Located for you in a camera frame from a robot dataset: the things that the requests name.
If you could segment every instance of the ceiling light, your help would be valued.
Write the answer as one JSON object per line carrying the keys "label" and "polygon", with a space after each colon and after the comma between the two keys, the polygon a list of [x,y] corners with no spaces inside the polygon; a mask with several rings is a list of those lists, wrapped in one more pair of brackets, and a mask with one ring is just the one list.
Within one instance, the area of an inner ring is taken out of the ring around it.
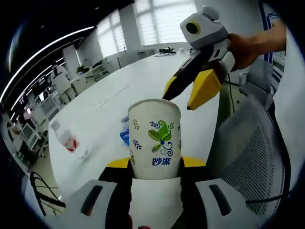
{"label": "ceiling light", "polygon": [[76,56],[77,56],[78,63],[79,63],[79,64],[80,64],[80,66],[81,66],[81,61],[80,61],[80,57],[78,56],[78,52],[77,52],[77,50],[75,50],[75,52],[76,52]]}
{"label": "ceiling light", "polygon": [[72,33],[69,33],[63,37],[60,37],[59,39],[51,42],[50,44],[46,45],[45,47],[43,47],[42,49],[40,49],[38,52],[36,52],[34,55],[32,55],[16,72],[15,74],[11,77],[10,81],[8,82],[8,84],[5,86],[1,96],[0,96],[0,103],[2,102],[2,99],[4,97],[4,94],[6,93],[6,91],[8,90],[9,86],[12,84],[13,80],[16,78],[16,76],[21,72],[21,70],[31,61],[33,60],[36,56],[38,56],[41,52],[43,52],[44,50],[46,50],[47,48],[49,48],[50,46],[52,46],[53,44],[67,38],[67,37],[70,37],[74,34],[77,34],[79,32],[83,32],[83,31],[86,31],[86,30],[90,30],[90,29],[93,29],[94,26],[91,26],[91,27],[88,27],[88,28],[85,28],[85,29],[82,29],[82,30],[78,30],[78,31],[75,31],[75,32],[72,32]]}
{"label": "ceiling light", "polygon": [[49,56],[50,54],[52,54],[53,52],[57,51],[58,49],[61,49],[62,47],[68,45],[68,44],[71,44],[72,42],[69,42],[69,43],[66,43],[64,45],[62,45],[61,47],[57,48],[57,49],[54,49],[53,51],[51,51],[50,53],[48,53],[47,55],[45,55],[44,57],[42,57],[40,60],[38,60],[34,65],[31,66],[31,68],[29,68],[25,74],[27,74],[36,64],[38,64],[42,59],[44,59],[45,57]]}
{"label": "ceiling light", "polygon": [[30,89],[28,93],[26,93],[25,95],[28,96],[29,93],[31,93],[33,89]]}
{"label": "ceiling light", "polygon": [[[47,67],[45,70],[43,70],[38,76],[35,77],[35,79],[33,79],[30,84],[28,86],[26,86],[26,88],[22,91],[22,93],[18,96],[18,98],[16,99],[16,101],[14,102],[13,106],[11,107],[11,111],[14,109],[15,105],[17,104],[17,102],[20,100],[20,98],[23,96],[24,92],[32,85],[32,83],[42,74],[44,73],[47,69],[49,69],[51,67],[51,65],[49,67]],[[50,72],[48,72],[47,74],[45,74],[45,76],[49,75],[51,72],[53,72],[53,70],[51,70]]]}
{"label": "ceiling light", "polygon": [[15,112],[14,112],[13,115],[11,116],[10,120],[12,120],[14,116],[15,116]]}
{"label": "ceiling light", "polygon": [[57,60],[57,61],[56,61],[56,63],[58,63],[58,62],[59,62],[59,61],[61,61],[61,60],[63,60],[63,57],[62,57],[62,58],[60,58],[59,60]]}

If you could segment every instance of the green leaf logo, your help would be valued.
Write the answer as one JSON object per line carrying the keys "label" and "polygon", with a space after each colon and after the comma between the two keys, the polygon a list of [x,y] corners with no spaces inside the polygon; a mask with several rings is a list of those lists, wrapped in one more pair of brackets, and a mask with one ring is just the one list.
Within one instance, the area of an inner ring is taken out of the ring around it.
{"label": "green leaf logo", "polygon": [[135,165],[134,155],[131,149],[130,149],[130,161],[132,162],[133,165]]}
{"label": "green leaf logo", "polygon": [[161,141],[160,135],[157,133],[157,131],[155,130],[149,130],[148,131],[148,136],[152,139],[155,140],[157,142]]}
{"label": "green leaf logo", "polygon": [[163,141],[169,141],[169,140],[171,140],[171,138],[172,138],[172,133],[169,132],[169,134],[163,138]]}
{"label": "green leaf logo", "polygon": [[158,122],[159,126],[161,127],[159,130],[158,130],[158,134],[160,136],[160,140],[162,138],[164,138],[164,136],[168,135],[168,129],[167,129],[167,125],[166,125],[166,122],[163,121],[163,120],[160,120]]}
{"label": "green leaf logo", "polygon": [[167,126],[167,128],[168,128],[169,130],[172,130],[172,129],[173,129],[173,123],[169,124],[169,125]]}
{"label": "green leaf logo", "polygon": [[160,147],[161,147],[161,144],[155,145],[155,146],[152,148],[152,152],[153,152],[153,153],[157,152],[157,151],[160,149]]}
{"label": "green leaf logo", "polygon": [[139,130],[140,126],[138,125],[138,121],[134,119],[134,120],[132,121],[132,123],[133,123],[134,129]]}

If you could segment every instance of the mesh chair back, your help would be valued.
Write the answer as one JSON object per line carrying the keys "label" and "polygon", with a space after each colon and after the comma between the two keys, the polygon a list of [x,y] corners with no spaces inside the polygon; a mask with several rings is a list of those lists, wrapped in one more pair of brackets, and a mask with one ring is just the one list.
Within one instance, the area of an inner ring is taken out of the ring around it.
{"label": "mesh chair back", "polygon": [[[249,96],[220,126],[215,137],[213,156],[209,157],[207,166],[218,165],[218,175],[238,190],[246,201],[282,195],[286,176],[282,155],[287,151],[280,145],[268,112],[253,96]],[[280,198],[247,206],[267,218],[276,212],[279,203]]]}

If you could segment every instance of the gray mesh chair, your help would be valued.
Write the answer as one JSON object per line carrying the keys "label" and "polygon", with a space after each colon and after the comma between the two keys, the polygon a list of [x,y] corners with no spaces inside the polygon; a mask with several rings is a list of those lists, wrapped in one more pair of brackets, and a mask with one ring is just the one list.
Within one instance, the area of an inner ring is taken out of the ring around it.
{"label": "gray mesh chair", "polygon": [[272,101],[270,93],[272,72],[273,66],[270,63],[257,58],[246,74],[245,83],[239,86],[240,93],[246,96],[252,94],[260,104],[268,108]]}
{"label": "gray mesh chair", "polygon": [[[249,96],[215,132],[207,167],[246,201],[280,196],[290,182],[289,157],[281,140],[268,112]],[[247,206],[264,220],[276,212],[280,201]]]}

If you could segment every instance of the black slot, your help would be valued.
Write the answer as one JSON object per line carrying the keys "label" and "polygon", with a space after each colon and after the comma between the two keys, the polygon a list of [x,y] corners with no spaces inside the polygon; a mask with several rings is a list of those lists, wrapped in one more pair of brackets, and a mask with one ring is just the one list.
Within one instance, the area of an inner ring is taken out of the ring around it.
{"label": "black slot", "polygon": [[103,189],[102,186],[94,186],[89,195],[87,196],[84,204],[82,205],[81,212],[82,214],[89,216],[91,215],[91,211],[93,206],[97,200],[97,197],[100,195],[101,190]]}
{"label": "black slot", "polygon": [[220,49],[218,49],[218,50],[216,51],[216,53],[215,53],[215,55],[214,55],[214,58],[216,58],[216,57],[219,55],[219,53],[220,53]]}
{"label": "black slot", "polygon": [[220,190],[220,188],[217,185],[210,185],[210,189],[217,201],[221,215],[222,216],[228,215],[231,212],[231,208],[223,192]]}

